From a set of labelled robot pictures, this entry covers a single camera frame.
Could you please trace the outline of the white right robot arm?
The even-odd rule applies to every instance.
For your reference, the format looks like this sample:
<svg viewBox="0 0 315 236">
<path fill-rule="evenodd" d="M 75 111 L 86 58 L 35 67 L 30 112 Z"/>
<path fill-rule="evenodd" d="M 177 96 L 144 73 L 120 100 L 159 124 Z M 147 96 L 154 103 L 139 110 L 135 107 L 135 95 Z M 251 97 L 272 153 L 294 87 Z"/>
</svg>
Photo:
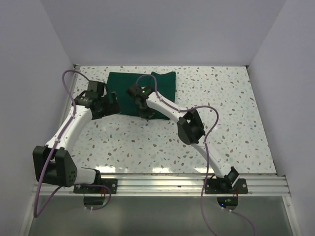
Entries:
<svg viewBox="0 0 315 236">
<path fill-rule="evenodd" d="M 186 145 L 194 147 L 207 161 L 216 175 L 214 186 L 230 193 L 237 187 L 239 173 L 234 167 L 223 160 L 217 149 L 208 144 L 210 132 L 206 132 L 201 117 L 197 111 L 198 106 L 184 109 L 162 96 L 157 89 L 151 86 L 141 88 L 132 85 L 126 93 L 138 106 L 140 117 L 150 118 L 155 111 L 162 113 L 177 124 L 179 139 Z"/>
</svg>

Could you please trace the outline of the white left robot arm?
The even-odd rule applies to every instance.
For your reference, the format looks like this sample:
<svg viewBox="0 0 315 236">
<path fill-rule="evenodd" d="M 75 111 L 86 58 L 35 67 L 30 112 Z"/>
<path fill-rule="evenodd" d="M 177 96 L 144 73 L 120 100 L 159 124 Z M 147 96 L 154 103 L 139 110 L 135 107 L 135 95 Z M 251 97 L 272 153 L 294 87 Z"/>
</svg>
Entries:
<svg viewBox="0 0 315 236">
<path fill-rule="evenodd" d="M 98 170 L 77 167 L 71 152 L 86 125 L 97 119 L 120 113 L 114 92 L 106 92 L 106 84 L 89 81 L 87 90 L 75 99 L 66 120 L 44 146 L 32 152 L 36 180 L 56 186 L 84 184 L 91 193 L 101 190 Z"/>
</svg>

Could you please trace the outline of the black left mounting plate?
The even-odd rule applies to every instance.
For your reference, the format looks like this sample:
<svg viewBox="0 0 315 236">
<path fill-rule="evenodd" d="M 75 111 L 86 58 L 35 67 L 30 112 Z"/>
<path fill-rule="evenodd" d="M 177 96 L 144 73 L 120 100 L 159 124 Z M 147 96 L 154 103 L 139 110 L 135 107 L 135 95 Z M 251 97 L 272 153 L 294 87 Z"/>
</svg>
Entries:
<svg viewBox="0 0 315 236">
<path fill-rule="evenodd" d="M 102 178 L 99 183 L 75 185 L 75 194 L 116 194 L 118 180 L 116 178 Z"/>
</svg>

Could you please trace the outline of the black mounting plate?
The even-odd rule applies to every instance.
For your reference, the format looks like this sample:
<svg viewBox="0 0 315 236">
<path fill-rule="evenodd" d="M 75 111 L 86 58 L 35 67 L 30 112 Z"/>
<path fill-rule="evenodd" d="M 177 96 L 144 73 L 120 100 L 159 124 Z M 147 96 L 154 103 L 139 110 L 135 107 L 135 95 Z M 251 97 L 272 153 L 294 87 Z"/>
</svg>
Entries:
<svg viewBox="0 0 315 236">
<path fill-rule="evenodd" d="M 99 183 L 75 185 L 75 194 L 116 194 L 118 180 L 116 178 L 102 178 Z"/>
<path fill-rule="evenodd" d="M 205 186 L 206 194 L 248 194 L 247 182 L 244 178 L 239 178 L 233 187 L 218 178 L 209 178 Z"/>
</svg>

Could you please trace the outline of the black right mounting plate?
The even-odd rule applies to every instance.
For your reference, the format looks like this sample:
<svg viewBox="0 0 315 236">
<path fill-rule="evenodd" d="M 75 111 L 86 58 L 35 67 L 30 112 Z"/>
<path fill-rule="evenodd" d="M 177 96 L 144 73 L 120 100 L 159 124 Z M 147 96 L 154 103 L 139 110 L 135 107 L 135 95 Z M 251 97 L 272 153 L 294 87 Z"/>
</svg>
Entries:
<svg viewBox="0 0 315 236">
<path fill-rule="evenodd" d="M 206 194 L 248 194 L 247 182 L 244 178 L 239 178 L 233 187 L 218 178 L 209 178 L 205 186 Z"/>
</svg>

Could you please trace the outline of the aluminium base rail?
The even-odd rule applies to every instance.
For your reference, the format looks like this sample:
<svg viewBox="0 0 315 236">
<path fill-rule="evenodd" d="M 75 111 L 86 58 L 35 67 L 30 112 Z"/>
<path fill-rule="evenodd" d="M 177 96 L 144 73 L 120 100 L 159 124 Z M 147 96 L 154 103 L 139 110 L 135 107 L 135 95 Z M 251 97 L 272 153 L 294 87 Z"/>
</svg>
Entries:
<svg viewBox="0 0 315 236">
<path fill-rule="evenodd" d="M 101 176 L 114 180 L 114 196 L 198 197 L 201 193 L 203 174 L 118 174 Z M 290 189 L 285 177 L 276 175 L 240 175 L 235 190 L 229 196 L 289 196 Z"/>
</svg>

